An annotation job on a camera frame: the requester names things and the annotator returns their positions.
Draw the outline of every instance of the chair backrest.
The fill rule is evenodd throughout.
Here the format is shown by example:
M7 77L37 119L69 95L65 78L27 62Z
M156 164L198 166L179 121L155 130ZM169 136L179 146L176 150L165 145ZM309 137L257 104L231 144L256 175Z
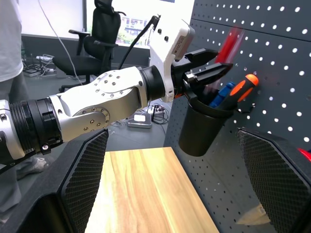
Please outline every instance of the chair backrest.
M111 6L112 0L95 0L93 12L92 36L84 41L84 48L88 54L102 60L105 49L100 45L94 45L95 40L115 44L121 25L121 17Z

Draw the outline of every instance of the white cable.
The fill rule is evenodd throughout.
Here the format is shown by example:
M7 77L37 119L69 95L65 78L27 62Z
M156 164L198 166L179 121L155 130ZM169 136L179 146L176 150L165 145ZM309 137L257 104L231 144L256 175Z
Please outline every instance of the white cable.
M76 76L76 78L77 78L77 80L79 81L79 83L80 83L81 85L83 85L82 82L80 81L80 79L79 79L77 73L76 73L76 68L74 67L74 64L73 64L73 62L72 62L72 60L71 60L71 57L70 57L70 55L69 55L69 52L67 51L67 49L66 49L66 47L65 47L65 45L64 45L64 43L63 43L63 41L59 38L59 36L57 35L56 31L55 31L54 28L52 27L52 25L51 25L51 23L50 23L50 21L49 21L47 15L45 14L45 12L44 12L44 10L43 10L43 8L42 8L42 6L41 6L40 0L38 0L38 3L39 3L39 6L40 6L40 8L41 8L41 10L42 10L42 12L43 12L45 18L46 18L47 21L48 21L48 23L49 23L51 29L53 30L53 32L54 32L54 34L57 36L59 42L62 44L62 46L63 46L64 49L65 49L65 51L66 51L66 53L67 53L67 55L68 55L68 57L69 57L69 60L70 60L70 62L71 62L71 64L72 64L74 75Z

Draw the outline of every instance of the chair armrest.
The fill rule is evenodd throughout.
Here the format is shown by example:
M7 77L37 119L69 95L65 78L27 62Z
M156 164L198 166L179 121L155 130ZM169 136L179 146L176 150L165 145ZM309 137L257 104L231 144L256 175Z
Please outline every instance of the chair armrest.
M77 56L79 56L81 51L82 51L82 46L83 46L84 38L86 38L87 36L91 35L91 33L80 32L80 31L76 31L76 30L72 30L72 29L70 29L68 32L71 33L71 34L79 35L79 42L78 42L78 48L77 48Z
M101 45L101 46L112 47L112 48L119 46L117 44L105 43L105 42L102 42L102 41L99 41L99 40L95 40L94 41L94 45Z
M91 35L91 33L88 33L88 32L80 32L80 31L76 31L72 29L70 29L68 32L71 34L77 34L79 36L84 36L84 37L86 37L87 35Z

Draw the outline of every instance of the tool holder cup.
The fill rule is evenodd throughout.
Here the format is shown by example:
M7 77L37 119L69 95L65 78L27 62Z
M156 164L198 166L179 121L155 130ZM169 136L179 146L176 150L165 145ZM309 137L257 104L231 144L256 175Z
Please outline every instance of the tool holder cup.
M192 91L188 91L185 95L189 105L179 137L179 146L188 155L200 157L207 152L234 110L211 108L204 103L205 101L200 101Z

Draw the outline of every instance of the white shirt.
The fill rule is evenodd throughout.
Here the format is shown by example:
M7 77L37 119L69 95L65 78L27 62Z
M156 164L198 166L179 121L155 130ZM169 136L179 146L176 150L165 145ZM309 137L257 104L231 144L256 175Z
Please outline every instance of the white shirt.
M23 71L18 0L0 0L0 82Z

